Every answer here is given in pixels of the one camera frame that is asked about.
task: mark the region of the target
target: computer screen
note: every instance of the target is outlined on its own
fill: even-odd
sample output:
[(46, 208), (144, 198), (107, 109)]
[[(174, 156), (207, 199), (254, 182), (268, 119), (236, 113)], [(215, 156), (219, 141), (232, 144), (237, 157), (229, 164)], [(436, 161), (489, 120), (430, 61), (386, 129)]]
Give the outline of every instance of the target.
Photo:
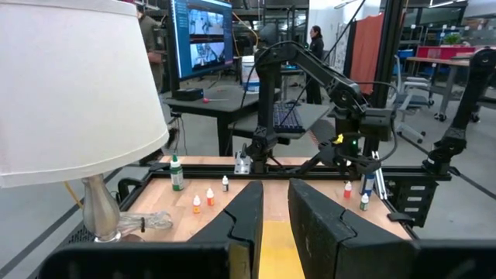
[(179, 79), (233, 63), (233, 7), (217, 0), (171, 0)]

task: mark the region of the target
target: office chair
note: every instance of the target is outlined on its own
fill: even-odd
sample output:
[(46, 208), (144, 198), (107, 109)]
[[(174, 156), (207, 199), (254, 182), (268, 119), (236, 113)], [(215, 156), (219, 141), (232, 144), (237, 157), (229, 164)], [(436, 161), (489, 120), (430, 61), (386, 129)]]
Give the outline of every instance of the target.
[(418, 132), (405, 122), (405, 118), (407, 115), (415, 115), (418, 110), (430, 106), (427, 97), (414, 95), (411, 90), (414, 88), (420, 88), (428, 91), (429, 81), (422, 77), (407, 77), (406, 82), (403, 82), (401, 79), (400, 59), (397, 55), (394, 57), (396, 58), (396, 64), (398, 67), (397, 86), (399, 94), (394, 93), (390, 103), (391, 105), (397, 107), (398, 112), (401, 113), (401, 121), (396, 127), (396, 133), (401, 135), (403, 132), (407, 132), (416, 139), (417, 143), (422, 143), (424, 140), (425, 131)]

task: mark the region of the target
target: green bottle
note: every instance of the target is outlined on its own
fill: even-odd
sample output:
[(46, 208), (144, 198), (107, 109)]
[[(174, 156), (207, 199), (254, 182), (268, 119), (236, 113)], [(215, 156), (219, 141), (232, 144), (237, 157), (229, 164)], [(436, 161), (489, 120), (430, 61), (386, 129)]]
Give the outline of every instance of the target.
[(177, 159), (177, 155), (172, 155), (170, 162), (170, 179), (172, 180), (172, 190), (181, 191), (184, 189), (183, 167)]

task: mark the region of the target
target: white lampshade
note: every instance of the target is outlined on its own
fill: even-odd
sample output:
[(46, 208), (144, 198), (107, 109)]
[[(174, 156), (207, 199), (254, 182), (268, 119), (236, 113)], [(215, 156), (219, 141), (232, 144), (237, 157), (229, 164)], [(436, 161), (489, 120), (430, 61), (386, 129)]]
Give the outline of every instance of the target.
[(0, 0), (0, 188), (111, 171), (167, 138), (134, 5)]

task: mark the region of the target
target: woman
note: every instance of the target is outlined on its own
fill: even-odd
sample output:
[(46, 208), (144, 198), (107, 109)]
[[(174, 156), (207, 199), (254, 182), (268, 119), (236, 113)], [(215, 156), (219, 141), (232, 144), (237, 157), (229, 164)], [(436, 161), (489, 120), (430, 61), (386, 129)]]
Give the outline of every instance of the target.
[[(322, 40), (321, 29), (319, 26), (313, 26), (310, 29), (310, 37), (312, 43), (310, 44), (310, 51), (317, 58), (322, 60), (324, 58), (324, 41)], [(320, 84), (307, 75), (307, 103), (308, 104), (322, 104), (320, 96)]]

